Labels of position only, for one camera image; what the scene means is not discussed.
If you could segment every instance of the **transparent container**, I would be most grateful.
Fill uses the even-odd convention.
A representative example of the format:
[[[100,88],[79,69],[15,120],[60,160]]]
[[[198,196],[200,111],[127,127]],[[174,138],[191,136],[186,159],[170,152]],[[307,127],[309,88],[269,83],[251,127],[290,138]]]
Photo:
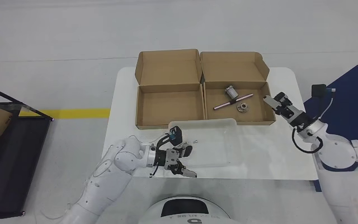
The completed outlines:
[[[238,160],[240,148],[234,119],[169,123],[169,129],[174,126],[182,130],[183,141],[193,146],[191,155],[180,159],[189,169],[232,166]]]

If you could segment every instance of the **open cardboard box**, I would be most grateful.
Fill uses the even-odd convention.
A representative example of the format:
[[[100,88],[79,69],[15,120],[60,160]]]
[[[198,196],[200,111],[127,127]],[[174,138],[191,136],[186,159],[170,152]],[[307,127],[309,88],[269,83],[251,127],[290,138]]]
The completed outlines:
[[[269,68],[261,54],[256,52],[202,52],[200,54],[205,78],[204,101],[206,119],[233,118],[238,125],[270,125],[275,114],[264,103],[270,95],[266,78]],[[236,104],[214,110],[213,107],[230,101],[225,88],[232,85],[239,96],[253,93],[252,97]],[[249,111],[240,113],[237,104],[247,103]]]
[[[171,121],[205,119],[201,75],[196,49],[140,52],[136,126],[168,128]]]

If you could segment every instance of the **table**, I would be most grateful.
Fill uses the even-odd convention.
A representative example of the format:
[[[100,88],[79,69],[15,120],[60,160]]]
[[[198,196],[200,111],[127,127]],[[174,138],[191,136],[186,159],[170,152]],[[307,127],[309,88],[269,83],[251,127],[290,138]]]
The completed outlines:
[[[165,129],[139,130],[135,126],[136,95],[138,83],[135,68],[122,68],[117,75],[112,99],[111,113],[107,126],[102,156],[113,142],[132,134],[141,141],[152,141],[162,135]],[[294,106],[304,110],[295,74],[288,68],[270,68],[267,81],[271,95],[284,92]],[[195,170],[207,173],[204,178],[228,179],[272,179],[272,180],[317,180],[312,155],[297,150],[291,141],[292,128],[283,118],[276,116],[276,122],[269,126],[237,126],[239,146],[242,150],[240,166],[207,167]],[[310,149],[299,137],[296,142],[302,148]],[[147,177],[152,169],[137,169],[136,177]],[[170,171],[159,169],[156,177],[171,177]]]

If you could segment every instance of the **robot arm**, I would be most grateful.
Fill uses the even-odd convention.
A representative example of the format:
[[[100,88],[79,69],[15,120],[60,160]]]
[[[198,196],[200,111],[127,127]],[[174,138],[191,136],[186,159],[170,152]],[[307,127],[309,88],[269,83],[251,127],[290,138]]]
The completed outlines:
[[[171,142],[174,147],[160,150]],[[190,155],[192,146],[182,142],[179,127],[172,128],[157,146],[141,144],[136,138],[126,138],[110,146],[102,161],[86,182],[80,199],[66,212],[62,224],[94,224],[102,212],[122,194],[138,167],[164,166],[174,174],[196,177],[179,158]]]
[[[302,152],[314,154],[319,184],[337,223],[358,223],[358,141],[328,134],[328,124],[321,122],[320,117],[312,119],[295,108],[283,92],[274,98],[265,96],[263,100],[294,128],[295,146]],[[311,151],[295,143],[296,129],[304,142],[312,144]]]
[[[328,124],[298,110],[283,92],[274,98],[265,96],[263,100],[293,127],[292,140],[297,149],[311,154],[319,152],[318,156],[323,166],[332,169],[346,169],[356,163],[357,153],[348,139],[328,134],[326,132]],[[296,144],[294,136],[296,130],[304,142],[312,144],[311,151],[306,151]]]

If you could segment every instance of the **box flap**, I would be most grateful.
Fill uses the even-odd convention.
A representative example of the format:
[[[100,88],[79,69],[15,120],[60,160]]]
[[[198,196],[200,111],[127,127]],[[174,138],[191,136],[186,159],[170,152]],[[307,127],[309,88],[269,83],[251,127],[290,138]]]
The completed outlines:
[[[196,49],[140,52],[135,69],[141,86],[199,83],[201,74]]]
[[[205,82],[265,81],[269,68],[258,52],[201,52]]]

